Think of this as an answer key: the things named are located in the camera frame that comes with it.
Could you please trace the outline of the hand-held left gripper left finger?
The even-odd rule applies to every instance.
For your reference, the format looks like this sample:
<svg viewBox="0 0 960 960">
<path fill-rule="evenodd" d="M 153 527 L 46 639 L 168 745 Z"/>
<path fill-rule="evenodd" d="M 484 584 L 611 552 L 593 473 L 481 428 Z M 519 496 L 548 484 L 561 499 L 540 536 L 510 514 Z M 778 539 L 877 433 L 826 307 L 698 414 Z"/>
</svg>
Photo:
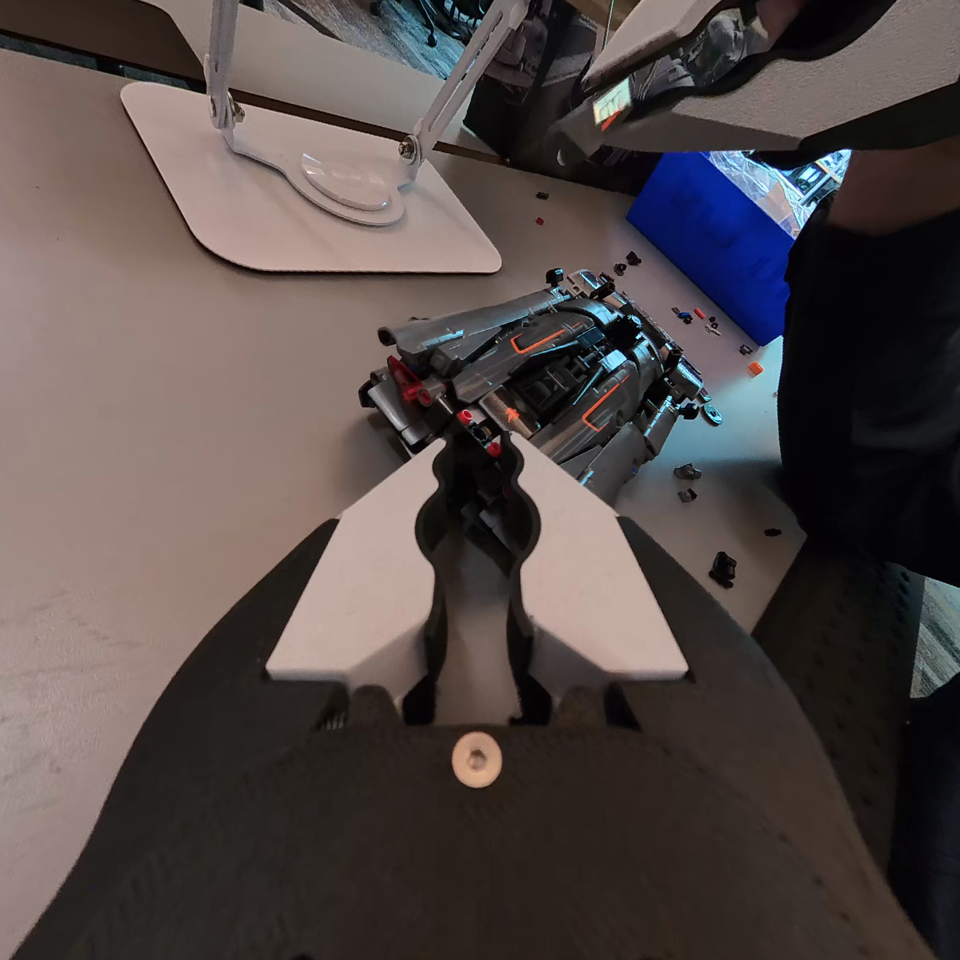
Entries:
<svg viewBox="0 0 960 960">
<path fill-rule="evenodd" d="M 436 440 L 347 508 L 271 652 L 275 681 L 407 694 L 426 677 L 434 569 L 416 520 L 440 481 Z"/>
</svg>

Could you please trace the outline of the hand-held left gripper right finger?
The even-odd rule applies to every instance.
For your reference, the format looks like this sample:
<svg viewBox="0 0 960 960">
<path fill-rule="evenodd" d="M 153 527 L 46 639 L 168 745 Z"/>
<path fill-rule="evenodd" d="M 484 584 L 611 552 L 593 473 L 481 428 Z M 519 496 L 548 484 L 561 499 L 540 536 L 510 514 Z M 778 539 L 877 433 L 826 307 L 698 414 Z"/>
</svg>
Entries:
<svg viewBox="0 0 960 960">
<path fill-rule="evenodd" d="M 510 438 L 510 671 L 521 699 L 689 671 L 619 514 Z"/>
</svg>

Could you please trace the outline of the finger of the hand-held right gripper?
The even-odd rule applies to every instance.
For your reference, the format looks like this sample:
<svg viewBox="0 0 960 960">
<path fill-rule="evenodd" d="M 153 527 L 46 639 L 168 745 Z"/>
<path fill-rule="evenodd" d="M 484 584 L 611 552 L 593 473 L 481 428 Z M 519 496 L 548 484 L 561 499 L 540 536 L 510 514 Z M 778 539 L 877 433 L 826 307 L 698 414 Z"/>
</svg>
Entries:
<svg viewBox="0 0 960 960">
<path fill-rule="evenodd" d="M 637 2 L 582 78 L 592 97 L 627 85 L 631 97 L 712 96 L 762 68 L 757 2 Z"/>
<path fill-rule="evenodd" d="M 899 104 L 958 104 L 958 74 L 957 1 L 807 2 L 747 81 L 633 102 L 604 145 L 802 151 L 806 138 Z"/>
</svg>

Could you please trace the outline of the long grey orange-striped lego panel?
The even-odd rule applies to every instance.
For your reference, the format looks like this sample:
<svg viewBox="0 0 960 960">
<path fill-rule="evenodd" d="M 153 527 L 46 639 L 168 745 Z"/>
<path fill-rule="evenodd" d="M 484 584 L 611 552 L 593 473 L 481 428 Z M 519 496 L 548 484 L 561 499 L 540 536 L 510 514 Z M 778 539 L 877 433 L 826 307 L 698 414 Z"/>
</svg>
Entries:
<svg viewBox="0 0 960 960">
<path fill-rule="evenodd" d="M 550 128 L 556 160 L 570 170 L 593 155 L 605 143 L 606 134 L 630 114 L 633 106 L 630 79 L 595 91 Z"/>
</svg>

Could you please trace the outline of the grey lego car model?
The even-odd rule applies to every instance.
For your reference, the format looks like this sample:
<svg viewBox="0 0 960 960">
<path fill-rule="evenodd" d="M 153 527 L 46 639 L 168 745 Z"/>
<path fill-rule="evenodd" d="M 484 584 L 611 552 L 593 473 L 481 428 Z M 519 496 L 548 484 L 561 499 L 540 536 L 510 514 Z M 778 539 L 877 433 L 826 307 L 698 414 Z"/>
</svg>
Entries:
<svg viewBox="0 0 960 960">
<path fill-rule="evenodd" d="M 379 328 L 392 353 L 358 390 L 408 457 L 455 431 L 486 451 L 490 466 L 450 503 L 464 534 L 503 570 L 516 552 L 503 530 L 504 435 L 530 442 L 613 507 L 678 421 L 713 403 L 683 348 L 612 277 L 556 269 L 545 283 L 499 304 Z"/>
</svg>

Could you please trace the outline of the person's right forearm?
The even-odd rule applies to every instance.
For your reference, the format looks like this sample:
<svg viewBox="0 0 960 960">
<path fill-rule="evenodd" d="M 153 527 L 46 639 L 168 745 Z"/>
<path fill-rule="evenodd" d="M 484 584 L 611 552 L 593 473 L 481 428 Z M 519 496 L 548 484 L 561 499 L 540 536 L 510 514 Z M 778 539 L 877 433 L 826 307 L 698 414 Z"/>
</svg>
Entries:
<svg viewBox="0 0 960 960">
<path fill-rule="evenodd" d="M 777 426 L 799 526 L 958 586 L 958 137 L 854 151 L 785 281 Z"/>
</svg>

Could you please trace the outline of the clear plastic bag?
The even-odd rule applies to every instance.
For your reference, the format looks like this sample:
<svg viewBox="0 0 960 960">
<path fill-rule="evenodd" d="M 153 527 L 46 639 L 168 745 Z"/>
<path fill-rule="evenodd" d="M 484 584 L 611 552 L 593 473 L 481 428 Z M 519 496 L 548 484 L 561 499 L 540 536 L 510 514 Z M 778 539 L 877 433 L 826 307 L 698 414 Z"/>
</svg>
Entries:
<svg viewBox="0 0 960 960">
<path fill-rule="evenodd" d="M 796 239 L 823 199 L 841 186 L 850 150 L 838 150 L 790 170 L 758 162 L 748 151 L 709 151 L 712 165 Z"/>
</svg>

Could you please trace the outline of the blue plastic bin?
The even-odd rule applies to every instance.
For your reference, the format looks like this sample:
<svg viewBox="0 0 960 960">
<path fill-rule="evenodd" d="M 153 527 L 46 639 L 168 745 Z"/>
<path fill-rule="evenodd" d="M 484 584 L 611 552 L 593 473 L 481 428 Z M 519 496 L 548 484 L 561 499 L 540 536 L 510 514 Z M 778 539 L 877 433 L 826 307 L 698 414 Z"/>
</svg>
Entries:
<svg viewBox="0 0 960 960">
<path fill-rule="evenodd" d="M 706 153 L 664 153 L 627 219 L 753 342 L 766 346 L 784 333 L 785 274 L 796 239 Z"/>
</svg>

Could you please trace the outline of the black office chair base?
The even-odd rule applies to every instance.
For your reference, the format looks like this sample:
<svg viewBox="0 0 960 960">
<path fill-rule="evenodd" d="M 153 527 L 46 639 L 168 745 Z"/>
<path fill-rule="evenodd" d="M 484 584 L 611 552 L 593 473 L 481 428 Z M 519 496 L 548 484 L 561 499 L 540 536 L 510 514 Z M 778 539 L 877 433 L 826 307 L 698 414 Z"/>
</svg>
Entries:
<svg viewBox="0 0 960 960">
<path fill-rule="evenodd" d="M 438 35 L 440 33 L 450 37 L 450 39 L 467 45 L 473 38 L 474 30 L 461 24 L 455 17 L 447 12 L 443 2 L 436 3 L 431 1 L 394 1 L 396 6 L 403 4 L 411 6 L 416 14 L 422 19 L 427 30 L 427 43 L 429 46 L 436 46 Z"/>
</svg>

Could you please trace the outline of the white desk stand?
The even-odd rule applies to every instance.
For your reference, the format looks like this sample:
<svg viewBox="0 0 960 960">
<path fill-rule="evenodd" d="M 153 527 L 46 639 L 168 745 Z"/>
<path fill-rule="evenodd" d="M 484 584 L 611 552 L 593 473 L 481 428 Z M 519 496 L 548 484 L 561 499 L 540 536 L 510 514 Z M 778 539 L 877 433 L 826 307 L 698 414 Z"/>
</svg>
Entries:
<svg viewBox="0 0 960 960">
<path fill-rule="evenodd" d="M 501 256 L 427 159 L 528 2 L 486 12 L 401 141 L 257 106 L 231 92 L 239 2 L 214 2 L 203 95 L 145 81 L 126 114 L 194 238 L 265 273 L 496 273 Z"/>
</svg>

